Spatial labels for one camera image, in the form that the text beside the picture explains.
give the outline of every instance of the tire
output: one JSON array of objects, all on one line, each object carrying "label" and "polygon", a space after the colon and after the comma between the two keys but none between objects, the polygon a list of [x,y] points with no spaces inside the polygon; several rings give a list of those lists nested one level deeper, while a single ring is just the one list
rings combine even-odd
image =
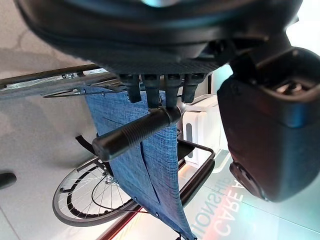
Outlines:
[{"label": "tire", "polygon": [[[77,172],[77,168],[74,169],[72,172],[70,172],[64,179],[63,181],[59,184],[58,188],[56,189],[55,193],[54,193],[54,196],[53,196],[53,200],[52,200],[52,209],[53,209],[53,212],[54,212],[54,215],[61,221],[63,222],[64,224],[67,224],[67,225],[70,225],[70,226],[74,226],[74,227],[91,227],[91,226],[96,226],[96,225],[100,225],[100,224],[104,224],[104,223],[107,223],[109,221],[112,221],[112,220],[115,220],[123,215],[125,215],[127,212],[126,211],[133,211],[134,208],[137,207],[137,203],[129,198],[128,201],[126,202],[122,202],[122,206],[119,206],[118,208],[115,208],[114,210],[111,210],[111,211],[105,211],[104,213],[100,213],[100,208],[99,208],[99,213],[98,214],[88,214],[89,212],[89,209],[90,209],[90,206],[93,202],[91,202],[88,210],[87,210],[87,213],[85,213],[84,210],[86,210],[86,208],[84,208],[82,211],[79,211],[78,209],[76,209],[72,203],[72,198],[73,198],[73,194],[78,191],[80,188],[82,188],[84,185],[87,185],[89,182],[91,182],[92,180],[90,181],[87,181],[88,183],[85,183],[84,185],[81,185],[78,190],[75,190],[76,187],[78,186],[78,184],[81,183],[81,181],[83,180],[86,180],[86,177],[88,176],[88,172],[93,172],[95,169],[98,169],[98,166],[94,165],[92,167],[90,167],[90,169],[85,169],[85,171],[83,173],[81,173],[81,176],[72,184],[72,187],[69,189],[72,190],[72,192],[66,192],[66,193],[61,193],[61,191],[64,190],[63,186],[64,184],[66,183],[66,181],[68,179],[70,179],[71,176],[73,176],[73,174],[75,172]],[[99,181],[98,185],[100,184],[100,182],[104,182],[104,177],[101,177],[101,180]],[[62,200],[60,200],[60,196],[62,194],[67,194],[67,208],[70,212],[70,216],[68,216],[66,213],[66,210],[64,210],[64,212],[60,209],[60,202]]]}]

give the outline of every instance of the wheel rim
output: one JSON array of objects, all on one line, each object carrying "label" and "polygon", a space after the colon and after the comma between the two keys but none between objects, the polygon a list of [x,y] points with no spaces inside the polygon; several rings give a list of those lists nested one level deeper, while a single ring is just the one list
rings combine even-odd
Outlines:
[{"label": "wheel rim", "polygon": [[[101,206],[114,210],[96,205],[91,195]],[[73,170],[58,186],[52,202],[58,219],[76,226],[111,221],[126,213],[121,210],[131,210],[136,205],[117,181],[108,182],[107,176],[95,164],[80,172]]]}]

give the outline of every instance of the wheel spoke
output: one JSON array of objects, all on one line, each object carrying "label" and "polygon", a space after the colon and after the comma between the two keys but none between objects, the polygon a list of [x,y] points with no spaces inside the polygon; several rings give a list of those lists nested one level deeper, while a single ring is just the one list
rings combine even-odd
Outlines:
[{"label": "wheel spoke", "polygon": [[[100,205],[102,205],[102,200],[104,199],[104,192],[105,192],[106,186],[107,186],[107,184],[104,185],[104,189],[103,189],[103,192],[102,192],[102,197],[101,197]],[[99,214],[100,214],[100,209],[101,209],[101,206],[99,206],[98,217],[99,217]]]},{"label": "wheel spoke", "polygon": [[75,203],[75,201],[77,201],[78,199],[80,198],[83,198],[85,195],[87,195],[88,193],[90,193],[92,190],[90,189],[89,191],[87,191],[85,194],[77,197],[75,200],[73,200],[72,202],[69,202],[67,205],[65,205],[63,208],[61,208],[60,210],[64,209],[65,207],[67,207],[68,205],[72,204],[72,203]]},{"label": "wheel spoke", "polygon": [[[98,177],[95,177],[95,178],[86,178],[86,181],[81,182],[81,183],[88,182],[87,180],[95,180],[95,179],[99,179],[99,178],[102,178],[102,177],[104,177],[104,176],[98,176]],[[67,180],[81,180],[81,178],[68,178]]]},{"label": "wheel spoke", "polygon": [[[94,194],[93,194],[93,197],[95,197],[95,195],[96,195],[96,193],[97,193],[98,188],[99,188],[99,186],[97,186],[97,187],[96,187],[95,192],[94,192]],[[90,210],[90,207],[91,207],[91,204],[92,204],[92,203],[93,203],[93,201],[91,201],[90,206],[89,206],[89,208],[88,208],[88,211],[86,211],[86,214],[85,214],[84,219],[86,219],[86,218],[87,218],[87,215],[88,215],[88,213],[89,213],[89,210]]]},{"label": "wheel spoke", "polygon": [[[96,200],[97,198],[99,198],[108,188],[109,188],[109,187],[107,187],[102,193],[100,193],[99,196],[97,196],[96,198],[94,198],[94,200]],[[80,211],[80,213],[79,213],[77,216],[75,216],[74,219],[75,219],[76,217],[78,217],[78,216],[79,216],[87,207],[89,207],[89,205],[92,204],[92,203],[93,203],[93,201],[91,200],[91,202],[90,202],[82,211]]]},{"label": "wheel spoke", "polygon": [[119,193],[119,196],[120,196],[120,199],[121,199],[121,202],[122,202],[122,206],[124,206],[124,201],[122,201],[122,197],[121,197],[121,194],[120,194],[120,191],[119,191],[119,187],[117,186],[117,184],[115,186],[118,189],[118,193]]},{"label": "wheel spoke", "polygon": [[112,184],[111,184],[111,203],[110,204],[111,204],[110,208],[112,209]]}]

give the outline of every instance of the blue denim fabric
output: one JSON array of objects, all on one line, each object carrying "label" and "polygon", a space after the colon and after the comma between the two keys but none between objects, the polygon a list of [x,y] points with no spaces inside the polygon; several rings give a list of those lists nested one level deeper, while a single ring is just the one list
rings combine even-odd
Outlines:
[{"label": "blue denim fabric", "polygon": [[[109,92],[86,87],[87,93]],[[162,104],[165,93],[160,92]],[[86,102],[99,135],[148,114],[147,95],[130,103],[126,92],[87,95]],[[110,162],[121,188],[154,217],[159,218],[182,237],[193,240],[180,200],[178,184],[177,127],[167,127]]]}]

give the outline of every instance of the push handle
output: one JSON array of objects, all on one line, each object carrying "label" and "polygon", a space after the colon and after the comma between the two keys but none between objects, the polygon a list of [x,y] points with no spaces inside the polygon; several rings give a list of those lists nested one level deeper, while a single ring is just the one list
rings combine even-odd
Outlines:
[{"label": "push handle", "polygon": [[103,162],[126,152],[181,117],[178,107],[152,109],[151,113],[93,140],[95,153]]}]

